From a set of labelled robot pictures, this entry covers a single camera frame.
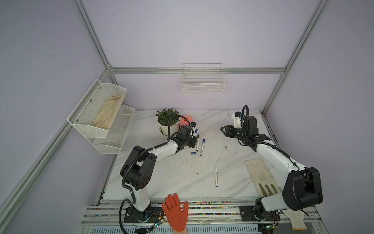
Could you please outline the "white marker black tip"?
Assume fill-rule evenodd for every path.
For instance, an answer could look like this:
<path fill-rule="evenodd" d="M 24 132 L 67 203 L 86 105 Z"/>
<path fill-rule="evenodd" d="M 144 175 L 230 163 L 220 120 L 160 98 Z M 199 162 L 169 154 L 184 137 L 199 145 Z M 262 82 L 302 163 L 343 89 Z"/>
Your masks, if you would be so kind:
<path fill-rule="evenodd" d="M 200 135 L 197 134 L 197 141 L 196 141 L 196 151 L 197 152 L 199 151 L 199 138 L 200 138 Z"/>

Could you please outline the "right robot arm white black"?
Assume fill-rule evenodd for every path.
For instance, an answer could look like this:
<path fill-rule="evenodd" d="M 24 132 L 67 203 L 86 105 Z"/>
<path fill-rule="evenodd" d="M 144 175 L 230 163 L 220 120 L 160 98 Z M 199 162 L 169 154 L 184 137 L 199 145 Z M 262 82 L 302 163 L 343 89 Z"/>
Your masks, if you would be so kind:
<path fill-rule="evenodd" d="M 274 183 L 264 181 L 268 173 L 264 164 L 254 160 L 246 164 L 252 181 L 261 192 L 253 208 L 256 220 L 265 220 L 277 211 L 301 211 L 323 202 L 320 173 L 316 168 L 296 162 L 285 151 L 270 144 L 270 138 L 259 132 L 254 116 L 236 112 L 232 118 L 234 124 L 221 127 L 221 132 L 267 159 L 285 180 L 283 190 L 279 192 Z"/>

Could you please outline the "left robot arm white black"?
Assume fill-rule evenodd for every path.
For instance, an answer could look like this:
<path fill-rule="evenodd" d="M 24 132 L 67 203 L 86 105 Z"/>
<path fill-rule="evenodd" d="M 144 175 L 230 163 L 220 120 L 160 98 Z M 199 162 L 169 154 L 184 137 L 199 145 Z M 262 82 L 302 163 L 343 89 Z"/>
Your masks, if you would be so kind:
<path fill-rule="evenodd" d="M 121 185 L 130 191 L 133 199 L 133 206 L 139 212 L 144 212 L 151 207 L 147 192 L 147 185 L 150 182 L 157 157 L 172 156 L 185 147 L 194 148 L 197 143 L 196 123 L 182 125 L 178 132 L 168 136 L 168 139 L 161 144 L 151 148 L 135 146 L 126 162 L 120 175 Z"/>

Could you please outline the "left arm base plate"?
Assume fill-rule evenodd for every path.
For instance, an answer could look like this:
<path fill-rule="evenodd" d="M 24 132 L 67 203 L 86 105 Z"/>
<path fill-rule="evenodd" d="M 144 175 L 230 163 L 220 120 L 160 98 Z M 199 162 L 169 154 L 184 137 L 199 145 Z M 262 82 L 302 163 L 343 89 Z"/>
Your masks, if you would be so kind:
<path fill-rule="evenodd" d="M 145 211 L 138 211 L 129 206 L 123 218 L 124 223 L 156 223 L 164 215 L 161 207 L 148 207 Z"/>

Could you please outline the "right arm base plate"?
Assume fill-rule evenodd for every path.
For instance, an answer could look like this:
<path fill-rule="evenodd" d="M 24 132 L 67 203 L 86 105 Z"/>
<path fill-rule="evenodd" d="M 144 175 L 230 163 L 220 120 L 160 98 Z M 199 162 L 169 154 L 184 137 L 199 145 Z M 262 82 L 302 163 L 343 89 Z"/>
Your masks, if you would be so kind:
<path fill-rule="evenodd" d="M 280 216 L 277 211 L 262 211 L 256 206 L 240 206 L 240 215 L 242 221 L 279 221 Z"/>

